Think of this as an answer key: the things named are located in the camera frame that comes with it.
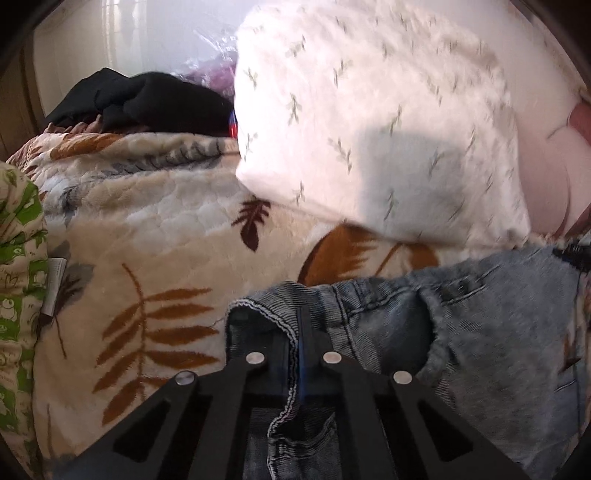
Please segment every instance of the red object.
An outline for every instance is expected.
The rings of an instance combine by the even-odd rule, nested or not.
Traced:
[[[230,115],[230,137],[238,138],[238,122],[236,122],[236,114],[234,112]]]
[[[574,128],[591,145],[591,105],[581,102],[570,114],[569,127]]]

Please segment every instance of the black cloth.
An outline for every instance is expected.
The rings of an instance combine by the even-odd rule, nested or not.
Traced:
[[[91,123],[103,132],[145,126],[152,132],[228,136],[232,103],[216,92],[161,72],[128,78],[102,69],[78,82],[46,118],[59,127]]]

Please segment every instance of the denim jeans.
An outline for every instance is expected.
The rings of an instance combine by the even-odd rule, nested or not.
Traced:
[[[532,478],[551,478],[582,423],[584,367],[563,371],[578,279],[551,248],[526,248],[394,280],[282,283],[233,302],[228,359],[277,329],[291,348],[289,398],[253,413],[244,478],[342,477],[333,413],[297,401],[302,304],[334,350],[373,372],[411,372]]]

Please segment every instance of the metal rivet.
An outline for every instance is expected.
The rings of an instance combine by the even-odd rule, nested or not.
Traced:
[[[190,385],[195,381],[196,377],[197,375],[195,375],[193,372],[185,370],[176,374],[174,380],[178,385]]]
[[[322,360],[328,364],[338,364],[342,359],[343,357],[341,357],[338,352],[326,352],[322,356]]]
[[[410,373],[405,372],[404,370],[398,370],[394,374],[394,381],[401,385],[408,385],[410,382],[413,381],[413,376]]]
[[[246,356],[246,361],[251,365],[258,365],[265,361],[265,355],[260,352],[251,352]]]

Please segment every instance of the green patterned cloth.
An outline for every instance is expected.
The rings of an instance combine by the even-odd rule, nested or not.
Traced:
[[[33,425],[36,324],[46,293],[47,244],[37,187],[0,164],[0,433],[37,475]]]

